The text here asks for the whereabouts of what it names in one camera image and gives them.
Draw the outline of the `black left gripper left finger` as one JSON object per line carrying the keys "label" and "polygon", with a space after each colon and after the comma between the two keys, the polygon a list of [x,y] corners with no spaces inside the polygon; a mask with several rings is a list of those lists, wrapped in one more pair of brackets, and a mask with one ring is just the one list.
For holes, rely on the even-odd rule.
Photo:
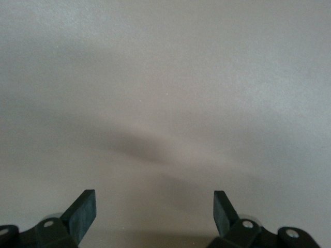
{"label": "black left gripper left finger", "polygon": [[95,190],[85,190],[64,213],[50,215],[26,231],[2,225],[1,247],[79,247],[95,218]]}

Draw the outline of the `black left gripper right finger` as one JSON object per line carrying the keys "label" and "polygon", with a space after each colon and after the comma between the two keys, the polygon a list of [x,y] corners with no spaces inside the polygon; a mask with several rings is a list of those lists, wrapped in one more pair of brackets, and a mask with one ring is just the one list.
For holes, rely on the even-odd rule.
{"label": "black left gripper right finger", "polygon": [[319,247],[306,231],[281,227],[274,234],[251,218],[240,218],[224,191],[215,191],[213,217],[219,233],[208,247]]}

